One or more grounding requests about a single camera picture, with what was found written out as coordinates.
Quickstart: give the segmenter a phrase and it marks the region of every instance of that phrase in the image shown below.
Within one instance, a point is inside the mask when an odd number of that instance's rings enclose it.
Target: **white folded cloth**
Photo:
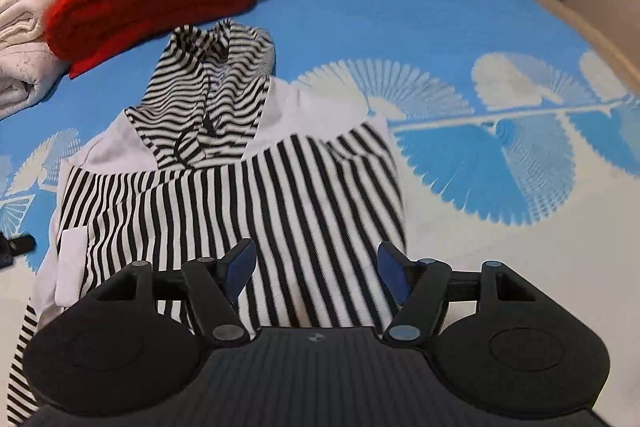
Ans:
[[[0,50],[44,33],[44,11],[56,0],[0,0]]]
[[[40,102],[66,67],[43,38],[0,51],[0,120]]]

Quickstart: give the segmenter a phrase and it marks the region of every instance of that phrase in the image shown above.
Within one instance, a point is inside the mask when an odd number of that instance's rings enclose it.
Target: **black and white striped fabric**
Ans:
[[[142,102],[126,115],[159,169],[225,165],[255,136],[273,63],[266,30],[231,20],[176,28]]]
[[[392,154],[367,122],[330,142],[292,135],[215,168],[118,175],[72,168],[59,238],[79,226],[88,227],[81,296],[132,261],[177,269],[220,258],[251,237],[258,265],[236,303],[250,331],[382,331],[397,311],[378,276],[376,250],[384,240],[404,247],[402,198]],[[158,311],[190,325],[182,302],[158,303]],[[12,375],[10,413],[19,420],[35,407],[21,358]]]

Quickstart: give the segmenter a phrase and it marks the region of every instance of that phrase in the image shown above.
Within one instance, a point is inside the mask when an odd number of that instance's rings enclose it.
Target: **bed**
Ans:
[[[407,254],[460,270],[509,264],[603,338],[611,371],[596,411],[637,426],[632,65],[554,0],[259,0],[235,19],[271,33],[279,78],[386,118],[431,224]],[[0,274],[3,375],[47,249],[60,158],[140,100],[165,43],[65,77],[0,122],[0,228],[38,241]],[[472,311],[456,306],[448,321]]]

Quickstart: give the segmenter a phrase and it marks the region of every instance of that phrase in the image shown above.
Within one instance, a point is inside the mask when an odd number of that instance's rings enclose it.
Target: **round black pad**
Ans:
[[[453,323],[437,338],[434,360],[465,401],[523,419],[590,407],[609,373],[604,344],[581,322],[517,305]]]
[[[70,309],[38,333],[24,370],[41,400],[77,415],[149,407],[194,374],[198,340],[180,323],[129,301]]]

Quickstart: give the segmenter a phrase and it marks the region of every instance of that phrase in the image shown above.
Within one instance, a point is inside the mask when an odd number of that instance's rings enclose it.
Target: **white fabric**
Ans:
[[[364,120],[366,115],[354,110],[350,104],[324,99],[272,77],[258,131],[247,144],[242,158],[250,158],[293,133],[330,140],[347,133]],[[384,118],[374,117],[369,121],[388,143],[392,143]],[[124,112],[116,117],[107,130],[95,136],[75,155],[61,160],[56,210],[49,223],[49,250],[36,274],[31,298],[31,304],[39,317],[38,328],[46,326],[62,313],[65,306],[75,302],[73,299],[57,299],[56,296],[76,296],[77,299],[80,292],[82,274],[78,279],[62,271],[73,274],[84,271],[86,231],[72,233],[63,239],[60,253],[56,248],[62,195],[65,193],[71,166],[97,174],[158,169],[153,154],[142,143]],[[62,252],[63,248],[69,248],[71,253]]]
[[[0,120],[40,102],[65,68],[43,39],[0,51]]]
[[[44,33],[44,11],[55,0],[0,0],[0,50]]]
[[[56,306],[68,308],[80,298],[86,247],[87,227],[76,227],[62,231],[56,277]]]

